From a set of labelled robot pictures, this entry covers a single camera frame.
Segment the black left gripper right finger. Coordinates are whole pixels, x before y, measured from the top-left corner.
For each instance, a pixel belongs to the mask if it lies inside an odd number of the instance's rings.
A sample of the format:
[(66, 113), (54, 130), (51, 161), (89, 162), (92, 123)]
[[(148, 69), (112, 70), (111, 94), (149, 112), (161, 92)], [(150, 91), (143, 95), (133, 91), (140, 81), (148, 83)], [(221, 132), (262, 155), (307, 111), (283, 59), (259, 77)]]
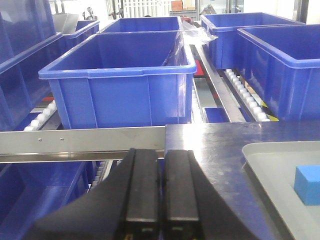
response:
[(163, 176), (165, 240), (271, 240), (254, 196), (237, 178), (211, 183), (191, 150), (167, 150)]

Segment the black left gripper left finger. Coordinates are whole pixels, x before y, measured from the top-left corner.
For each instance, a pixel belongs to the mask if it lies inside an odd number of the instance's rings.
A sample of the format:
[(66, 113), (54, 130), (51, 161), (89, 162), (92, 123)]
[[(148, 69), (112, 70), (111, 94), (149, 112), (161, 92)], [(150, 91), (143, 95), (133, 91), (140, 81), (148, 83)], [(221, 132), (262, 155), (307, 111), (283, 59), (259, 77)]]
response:
[(25, 240), (157, 240), (160, 171), (153, 149), (128, 151), (89, 193), (36, 220)]

